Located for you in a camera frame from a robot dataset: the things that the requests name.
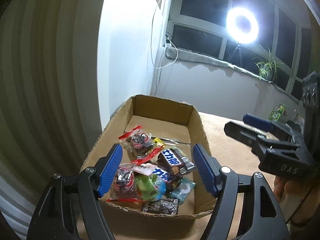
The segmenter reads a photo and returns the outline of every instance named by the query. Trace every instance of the potted plant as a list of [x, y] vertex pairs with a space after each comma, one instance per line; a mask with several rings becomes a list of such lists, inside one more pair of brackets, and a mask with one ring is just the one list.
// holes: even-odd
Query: potted plant
[[278, 65], [274, 61], [274, 57], [271, 55], [271, 51], [269, 50], [269, 56], [264, 61], [263, 59], [260, 59], [261, 61], [256, 62], [256, 66], [259, 69], [259, 77], [264, 78], [270, 81], [274, 81], [277, 75], [277, 68]]

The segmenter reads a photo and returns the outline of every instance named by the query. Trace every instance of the snack package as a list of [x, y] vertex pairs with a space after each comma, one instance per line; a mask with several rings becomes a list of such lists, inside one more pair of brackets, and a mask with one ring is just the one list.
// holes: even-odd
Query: snack package
[[191, 190], [196, 186], [196, 183], [187, 178], [182, 178], [180, 185], [177, 186], [169, 196], [171, 198], [176, 198], [179, 200], [179, 203], [182, 204], [187, 198]]
[[150, 153], [147, 154], [147, 157], [145, 157], [143, 159], [135, 160], [131, 163], [136, 163], [136, 165], [140, 165], [142, 163], [146, 163], [148, 161], [151, 161], [165, 146], [163, 141], [160, 140], [159, 138], [155, 138], [153, 140], [153, 143], [154, 143], [153, 144], [154, 148], [152, 149], [152, 151], [150, 151]]
[[121, 146], [132, 152], [137, 159], [145, 158], [154, 145], [151, 134], [144, 133], [141, 128], [139, 125], [119, 137]]
[[141, 200], [133, 173], [134, 163], [121, 164], [116, 172], [110, 188], [110, 200]]
[[279, 120], [281, 114], [284, 112], [284, 110], [285, 110], [284, 104], [281, 104], [281, 105], [275, 107], [271, 112], [269, 120], [277, 122]]
[[164, 170], [160, 166], [157, 166], [153, 170], [152, 174], [156, 174], [156, 175], [160, 176], [164, 180], [164, 182], [166, 183], [168, 189], [173, 189], [173, 188], [177, 187], [179, 184], [179, 181], [181, 179], [178, 176], [170, 174], [169, 172], [167, 172], [166, 170]]
[[158, 156], [157, 163], [173, 175], [178, 176], [189, 174], [196, 168], [183, 151], [176, 147], [162, 151]]
[[157, 166], [151, 163], [142, 163], [138, 166], [135, 166], [132, 170], [134, 172], [143, 174], [143, 175], [151, 175]]
[[158, 201], [147, 201], [143, 205], [143, 212], [153, 214], [176, 215], [178, 213], [178, 199], [159, 199]]
[[135, 180], [143, 200], [157, 201], [166, 191], [165, 182], [158, 175], [138, 175]]

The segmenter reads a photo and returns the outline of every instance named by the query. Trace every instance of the screw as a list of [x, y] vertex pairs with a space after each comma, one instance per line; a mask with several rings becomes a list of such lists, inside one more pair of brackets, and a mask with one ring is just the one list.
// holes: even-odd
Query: screw
[[88, 167], [85, 169], [86, 173], [93, 173], [94, 172], [94, 167]]
[[223, 166], [223, 167], [221, 167], [221, 171], [223, 173], [229, 173], [231, 171], [231, 169], [229, 167], [227, 167], [227, 166]]
[[263, 175], [262, 175], [261, 172], [256, 172], [254, 175], [255, 175], [258, 179], [263, 178]]
[[54, 179], [58, 179], [61, 177], [61, 174], [60, 173], [55, 173], [53, 176], [52, 176]]

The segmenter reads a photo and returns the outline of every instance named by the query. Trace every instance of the blue gripper pad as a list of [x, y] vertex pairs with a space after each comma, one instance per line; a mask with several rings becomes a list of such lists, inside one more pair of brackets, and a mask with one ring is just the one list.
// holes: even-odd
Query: blue gripper pad
[[192, 150], [192, 157], [199, 171], [202, 182], [207, 192], [217, 198], [222, 190], [220, 180], [219, 162], [210, 157], [201, 144], [196, 144]]
[[95, 165], [97, 176], [99, 176], [98, 197], [102, 197], [111, 187], [117, 169], [122, 160], [122, 147], [114, 144], [108, 155], [98, 160]]
[[243, 116], [242, 121], [247, 125], [251, 125], [251, 126], [258, 128], [258, 129], [265, 131], [265, 132], [273, 132], [274, 131], [274, 127], [269, 120], [261, 119], [255, 115], [252, 115], [252, 114], [245, 114]]

